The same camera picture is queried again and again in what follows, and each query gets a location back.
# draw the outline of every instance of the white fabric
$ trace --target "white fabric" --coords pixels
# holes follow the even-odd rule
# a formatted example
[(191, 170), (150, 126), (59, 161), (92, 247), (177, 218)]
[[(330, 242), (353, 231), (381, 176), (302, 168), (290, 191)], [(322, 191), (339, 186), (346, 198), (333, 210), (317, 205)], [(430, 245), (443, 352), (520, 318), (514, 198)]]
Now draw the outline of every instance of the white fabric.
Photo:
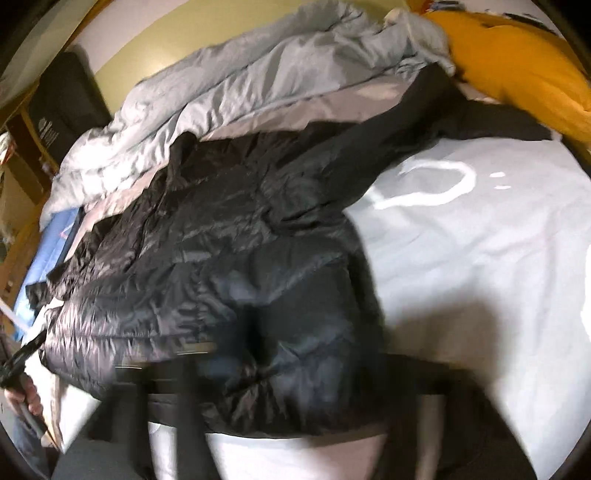
[[(288, 128), (290, 122), (302, 128), (313, 119), (360, 121), (395, 105), (406, 85), (396, 77), (375, 79), (236, 122), (213, 136)], [(99, 202), (81, 233), (122, 211), (156, 170), (132, 190)], [(538, 478), (550, 478), (591, 419), (591, 181), (575, 159), (557, 141), (443, 140), (383, 173), (347, 213), (398, 347), (475, 371)], [(28, 371), (49, 405), (51, 374), (37, 358)], [(67, 388), (60, 422), (66, 444), (95, 405)], [(213, 437), (230, 480), (361, 480), (379, 445), (375, 437), (330, 447)], [(160, 427), (151, 439), (161, 478), (171, 478), (173, 431)]]
[(40, 218), (81, 206), (168, 160), (182, 132), (202, 137), (249, 113), (338, 90), (393, 69), (413, 77), (428, 63), (454, 72), (440, 27), (401, 11), (378, 27), (334, 0), (305, 4), (277, 22), (197, 50), (140, 82), (104, 129), (82, 135), (53, 179)]

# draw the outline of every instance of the bedding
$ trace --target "bedding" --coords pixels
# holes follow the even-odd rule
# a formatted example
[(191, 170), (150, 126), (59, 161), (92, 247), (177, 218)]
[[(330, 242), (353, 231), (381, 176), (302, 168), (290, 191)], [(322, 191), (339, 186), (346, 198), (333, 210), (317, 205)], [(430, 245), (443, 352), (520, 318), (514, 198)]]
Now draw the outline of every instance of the bedding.
[(591, 142), (591, 88), (566, 40), (493, 15), (436, 11), (425, 17), (445, 30), (464, 81)]
[(82, 135), (53, 181), (40, 219), (132, 186), (185, 131), (202, 137), (255, 111), (360, 83), (385, 71), (412, 78), (428, 63), (454, 72), (445, 34), (401, 11), (383, 28), (336, 1), (206, 47), (134, 87), (103, 130)]
[[(360, 366), (348, 363), (355, 343), (347, 332), (374, 338), (379, 313), (356, 235), (340, 211), (381, 170), (439, 136), (539, 140), (549, 132), (525, 112), (466, 100), (436, 64), (420, 72), (397, 106), (343, 128), (318, 124), (301, 133), (201, 143), (188, 132), (180, 136), (166, 171), (121, 216), (97, 224), (74, 257), (48, 276), (51, 295), (66, 301), (52, 312), (44, 344), (50, 370), (103, 397), (117, 365), (169, 358), (186, 344), (212, 341), (244, 355), (238, 377), (222, 374), (225, 395), (211, 400), (213, 431), (318, 433), (338, 429), (323, 421), (366, 423), (356, 406), (363, 388), (349, 383)], [(300, 311), (302, 297), (308, 302)], [(312, 321), (316, 316), (324, 320)], [(300, 324), (293, 332), (291, 322)], [(256, 354), (252, 342), (244, 343), (251, 329), (262, 335)], [(275, 342), (301, 349), (300, 360), (284, 347), (275, 350)], [(315, 378), (309, 369), (334, 365), (323, 359), (333, 351), (342, 361), (328, 374), (334, 382), (311, 386), (298, 400), (288, 378)], [(234, 392), (230, 384), (241, 388)], [(333, 410), (316, 417), (319, 405), (305, 398), (325, 387), (321, 395), (335, 399), (326, 404)], [(334, 397), (331, 388), (340, 394)], [(265, 407), (244, 409), (255, 392)], [(276, 395), (294, 402), (293, 418), (276, 410), (284, 401), (275, 403)]]
[[(421, 393), (432, 395), (434, 391), (444, 400), (443, 453), (434, 462), (436, 478), (536, 480), (527, 457), (470, 374), (401, 355), (380, 354), (379, 358), (385, 362), (375, 373), (384, 381), (389, 407), (383, 419), (386, 439), (371, 473), (373, 480), (414, 480), (417, 475), (425, 474), (417, 462), (418, 401), (423, 398)], [(178, 393), (178, 480), (196, 476), (222, 478), (203, 429), (203, 417), (193, 408), (199, 402), (203, 385), (192, 386), (192, 379), (195, 370), (208, 361), (203, 355), (182, 356), (146, 369), (127, 370), (125, 380), (111, 387), (108, 398), (61, 457), (52, 478), (69, 480), (81, 475), (87, 480), (154, 478), (145, 408), (148, 397), (138, 384), (163, 378), (168, 379), (170, 391)], [(116, 459), (113, 465), (103, 468), (105, 462), (113, 459)]]
[(531, 25), (551, 32), (563, 38), (560, 30), (552, 20), (531, 0), (407, 0), (410, 10), (423, 14), (427, 11), (466, 11), (472, 13), (486, 13), (499, 18), (513, 19), (524, 25)]
[[(407, 87), (407, 81), (395, 76), (379, 77), (340, 92), (260, 113), (218, 129), (212, 137), (232, 137), (251, 130), (289, 129), (290, 125), (297, 129), (313, 120), (363, 121), (396, 105)], [(591, 377), (586, 371), (591, 365), (591, 342), (584, 328), (589, 321), (583, 323), (581, 317), (586, 295), (587, 251), (582, 244), (584, 241), (591, 243), (584, 220), (589, 215), (589, 180), (557, 141), (442, 141), (410, 160), (410, 164), (421, 160), (443, 164), (460, 161), (467, 164), (467, 172), (470, 168), (477, 172), (476, 184), (470, 192), (457, 197), (452, 195), (455, 198), (449, 203), (443, 202), (452, 198), (449, 194), (430, 202), (442, 203), (439, 206), (393, 205), (380, 211), (366, 196), (346, 210), (363, 240), (388, 329), (395, 332), (398, 344), (408, 353), (474, 369), (521, 439), (538, 478), (546, 480), (563, 463), (591, 419), (586, 410), (591, 404)], [(82, 237), (103, 216), (121, 213), (149, 185), (156, 170), (158, 167), (144, 174), (133, 189), (113, 193), (96, 204), (86, 215), (78, 236)], [(400, 170), (393, 170), (382, 174), (376, 185), (381, 186), (378, 191), (382, 197), (388, 197), (391, 190), (397, 195), (444, 193), (457, 184), (466, 171), (414, 168), (399, 174)], [(512, 183), (514, 171), (516, 183)], [(439, 209), (445, 210), (441, 220), (438, 219)], [(459, 242), (457, 237), (470, 231), (475, 215), (481, 211), (483, 221), (477, 222), (479, 229), (470, 237), (471, 244)], [(527, 237), (530, 218), (547, 222), (545, 234), (531, 247), (548, 259), (539, 264), (517, 260), (528, 258), (523, 252), (530, 239), (524, 239), (523, 234)], [(557, 225), (553, 226), (555, 221), (561, 222), (565, 229), (560, 235), (556, 234)], [(401, 230), (407, 228), (415, 233), (401, 236)], [(425, 235), (422, 230), (430, 228), (435, 231), (431, 236), (441, 236), (437, 242), (442, 247), (425, 260), (425, 253), (431, 248), (428, 245), (420, 248), (426, 244), (421, 236)], [(507, 239), (506, 244), (498, 245), (496, 255), (492, 255), (494, 252), (487, 241), (494, 244), (503, 238)], [(78, 241), (79, 238), (74, 241), (72, 250)], [(381, 256), (389, 252), (389, 241), (405, 247), (399, 256), (394, 251), (382, 262)], [(462, 258), (463, 251), (471, 253), (474, 265), (469, 267), (464, 261), (455, 271), (455, 262)], [(493, 259), (499, 260), (499, 273), (495, 273)], [(397, 263), (407, 274), (397, 272)], [(448, 282), (444, 276), (446, 269), (455, 282)], [(463, 280), (459, 278), (462, 272), (465, 273)], [(415, 292), (409, 301), (402, 299), (408, 307), (397, 313), (394, 302), (389, 300), (391, 288), (406, 278), (411, 282), (409, 285), (425, 281), (427, 285), (443, 286), (439, 285), (432, 293), (428, 290)], [(504, 287), (505, 278), (513, 281)], [(472, 295), (470, 282), (480, 292), (478, 302), (488, 303), (487, 306), (470, 307), (469, 299), (458, 300), (462, 293), (466, 297)], [(453, 291), (454, 286), (459, 286), (457, 293)], [(553, 301), (559, 312), (548, 310), (540, 301), (547, 291), (554, 292)], [(448, 305), (454, 307), (457, 303), (458, 315), (454, 314), (454, 308), (442, 309), (441, 315), (436, 315), (435, 310), (448, 298)], [(433, 314), (429, 315), (426, 310), (431, 304)], [(41, 315), (30, 335), (35, 335), (43, 321)], [(488, 335), (483, 338), (475, 335), (481, 332)], [(35, 379), (48, 412), (47, 406), (54, 401), (51, 374), (41, 366), (38, 357), (30, 359), (27, 371)], [(53, 419), (61, 427), (66, 446), (97, 403), (75, 387), (66, 388), (61, 397), (64, 414)], [(156, 424), (151, 428), (158, 477), (174, 478), (174, 428)], [(318, 445), (310, 439), (253, 440), (214, 434), (210, 441), (225, 478), (281, 476), (340, 480), (348, 475), (347, 478), (361, 480), (368, 476), (372, 455), (376, 455), (381, 437), (357, 438), (346, 443), (338, 438)]]

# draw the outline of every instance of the human hand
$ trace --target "human hand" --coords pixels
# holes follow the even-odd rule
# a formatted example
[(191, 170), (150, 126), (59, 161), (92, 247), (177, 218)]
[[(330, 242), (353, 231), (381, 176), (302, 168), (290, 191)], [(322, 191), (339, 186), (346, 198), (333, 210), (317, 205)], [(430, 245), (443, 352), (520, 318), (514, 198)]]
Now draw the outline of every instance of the human hand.
[[(23, 374), (21, 378), (22, 387), (26, 393), (27, 403), (29, 404), (29, 411), (35, 416), (40, 416), (43, 413), (43, 405), (41, 405), (41, 398), (37, 393), (37, 387), (33, 383), (33, 379), (29, 377), (27, 374)], [(21, 407), (19, 406), (19, 404), (24, 402), (25, 394), (13, 390), (11, 388), (7, 388), (6, 390), (4, 390), (4, 396), (8, 401), (10, 409), (16, 415), (21, 417)]]

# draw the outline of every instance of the white bed sheet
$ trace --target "white bed sheet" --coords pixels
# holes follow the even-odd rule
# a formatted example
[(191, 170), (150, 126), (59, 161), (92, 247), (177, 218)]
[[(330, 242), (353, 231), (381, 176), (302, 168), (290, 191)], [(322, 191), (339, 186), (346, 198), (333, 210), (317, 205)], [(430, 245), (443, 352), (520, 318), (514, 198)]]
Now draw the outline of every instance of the white bed sheet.
[[(237, 122), (217, 136), (287, 128), (291, 121), (301, 128), (296, 119), (303, 115), (360, 121), (395, 105), (407, 85), (377, 79)], [(355, 113), (344, 114), (343, 105)], [(95, 205), (80, 235), (122, 211), (154, 173)], [(557, 141), (443, 140), (382, 174), (347, 213), (398, 349), (474, 370), (538, 478), (547, 480), (591, 419), (591, 181), (576, 160)], [(36, 357), (27, 371), (47, 409), (51, 374)], [(66, 445), (96, 405), (66, 389)], [(160, 427), (151, 439), (160, 478), (171, 478), (173, 431)], [(212, 442), (228, 479), (367, 478), (379, 445), (377, 438), (318, 447), (222, 435)]]

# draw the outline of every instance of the yellow pillow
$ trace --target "yellow pillow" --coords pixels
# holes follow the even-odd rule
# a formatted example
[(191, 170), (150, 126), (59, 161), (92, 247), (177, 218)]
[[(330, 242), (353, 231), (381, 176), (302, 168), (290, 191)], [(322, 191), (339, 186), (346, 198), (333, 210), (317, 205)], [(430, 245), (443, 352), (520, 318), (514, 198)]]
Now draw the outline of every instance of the yellow pillow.
[(493, 15), (438, 11), (425, 17), (445, 30), (465, 81), (561, 133), (591, 142), (591, 88), (566, 41)]

